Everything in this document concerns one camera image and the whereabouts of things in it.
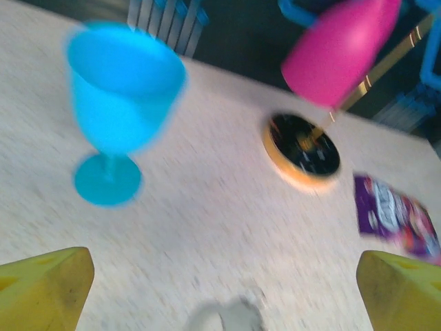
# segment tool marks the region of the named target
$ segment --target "blue chair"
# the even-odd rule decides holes
[[[438,0],[421,0],[421,1],[438,1]],[[320,0],[319,2],[332,3],[333,1]],[[316,21],[316,15],[299,6],[296,3],[296,0],[278,0],[278,6],[283,16],[285,16],[288,20],[300,26],[303,26],[304,28],[308,28]],[[406,1],[403,1],[400,15],[405,14],[407,11],[409,11],[409,4]]]
[[[193,57],[209,23],[201,0],[130,0],[127,23],[166,43],[176,53]]]

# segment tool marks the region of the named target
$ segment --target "yellow wedge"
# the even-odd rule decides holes
[[[374,331],[440,331],[441,268],[363,252],[357,283]]]
[[[93,278],[81,247],[0,265],[0,331],[74,331]]]

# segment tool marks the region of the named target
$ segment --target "pink object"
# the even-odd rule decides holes
[[[398,19],[401,0],[350,0],[322,14],[282,64],[289,88],[337,108],[374,64]]]

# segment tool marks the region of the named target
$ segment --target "chair backrest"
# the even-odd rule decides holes
[[[127,24],[165,42],[176,53],[193,57],[209,23],[201,0],[130,0]]]

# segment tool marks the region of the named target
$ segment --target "candy wrapper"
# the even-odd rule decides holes
[[[361,234],[394,241],[419,259],[440,264],[440,242],[419,201],[367,175],[355,174],[354,181]]]

